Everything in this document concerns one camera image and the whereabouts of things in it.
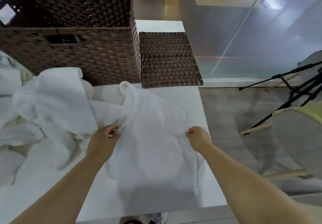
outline hand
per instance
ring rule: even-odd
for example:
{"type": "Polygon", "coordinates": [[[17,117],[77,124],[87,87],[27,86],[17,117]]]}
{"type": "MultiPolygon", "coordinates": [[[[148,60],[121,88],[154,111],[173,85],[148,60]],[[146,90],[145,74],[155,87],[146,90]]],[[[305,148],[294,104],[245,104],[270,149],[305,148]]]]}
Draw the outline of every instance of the hand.
{"type": "Polygon", "coordinates": [[[202,127],[193,126],[185,134],[189,139],[191,147],[199,153],[204,148],[207,148],[207,146],[212,145],[208,133],[202,127]]]}
{"type": "Polygon", "coordinates": [[[122,135],[120,132],[115,132],[112,138],[109,137],[109,132],[117,128],[117,125],[108,125],[94,133],[88,145],[86,157],[104,164],[111,157],[116,142],[122,135]]]}

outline basket handle hole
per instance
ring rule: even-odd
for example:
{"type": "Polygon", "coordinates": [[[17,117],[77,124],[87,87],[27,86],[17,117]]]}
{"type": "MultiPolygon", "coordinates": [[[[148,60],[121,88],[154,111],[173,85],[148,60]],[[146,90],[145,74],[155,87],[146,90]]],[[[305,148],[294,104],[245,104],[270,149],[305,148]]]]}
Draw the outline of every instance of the basket handle hole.
{"type": "Polygon", "coordinates": [[[6,4],[2,9],[0,9],[0,21],[7,25],[16,15],[15,11],[6,4]]]}
{"type": "Polygon", "coordinates": [[[56,35],[46,35],[46,39],[51,44],[70,44],[78,43],[75,35],[73,34],[56,34],[56,35]]]}

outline white table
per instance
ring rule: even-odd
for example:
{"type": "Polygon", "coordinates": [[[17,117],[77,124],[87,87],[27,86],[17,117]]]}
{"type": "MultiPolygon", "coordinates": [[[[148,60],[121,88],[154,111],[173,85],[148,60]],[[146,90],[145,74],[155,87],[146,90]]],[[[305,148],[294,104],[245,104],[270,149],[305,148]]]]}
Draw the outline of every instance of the white table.
{"type": "MultiPolygon", "coordinates": [[[[137,20],[137,29],[147,32],[184,31],[180,21],[137,20]]],[[[187,114],[189,126],[201,126],[209,132],[197,86],[151,88],[150,91],[183,109],[187,114]]],[[[55,171],[49,165],[49,144],[50,141],[45,139],[41,143],[33,145],[26,161],[17,173],[14,185],[0,189],[1,224],[13,220],[85,156],[84,153],[77,151],[73,155],[74,160],[64,170],[55,171]]],[[[200,169],[199,179],[200,208],[227,204],[223,192],[207,164],[200,169]]],[[[128,216],[127,211],[122,206],[115,204],[115,200],[109,198],[107,189],[113,188],[116,188],[116,183],[108,179],[106,170],[102,167],[93,182],[77,221],[128,216]]],[[[141,214],[146,214],[144,209],[142,209],[141,214]]]]}

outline person's right hand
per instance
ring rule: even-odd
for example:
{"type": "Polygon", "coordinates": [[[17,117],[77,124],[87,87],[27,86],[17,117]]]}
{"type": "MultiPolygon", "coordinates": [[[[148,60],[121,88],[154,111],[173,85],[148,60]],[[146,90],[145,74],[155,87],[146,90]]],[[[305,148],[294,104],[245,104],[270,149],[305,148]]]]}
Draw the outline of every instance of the person's right hand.
{"type": "Polygon", "coordinates": [[[193,126],[185,134],[189,139],[191,147],[199,153],[208,145],[212,145],[208,133],[202,127],[193,126]]]}

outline brown woven basket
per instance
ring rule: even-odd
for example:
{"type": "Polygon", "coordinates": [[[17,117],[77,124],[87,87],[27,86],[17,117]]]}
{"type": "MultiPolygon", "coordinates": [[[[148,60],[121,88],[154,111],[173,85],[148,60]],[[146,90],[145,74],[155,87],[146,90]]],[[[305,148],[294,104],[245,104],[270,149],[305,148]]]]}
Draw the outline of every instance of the brown woven basket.
{"type": "Polygon", "coordinates": [[[133,0],[0,0],[15,16],[0,21],[0,50],[38,75],[79,67],[93,86],[140,82],[133,0]]]}
{"type": "Polygon", "coordinates": [[[139,37],[142,87],[203,85],[185,32],[140,32],[139,37]]]}

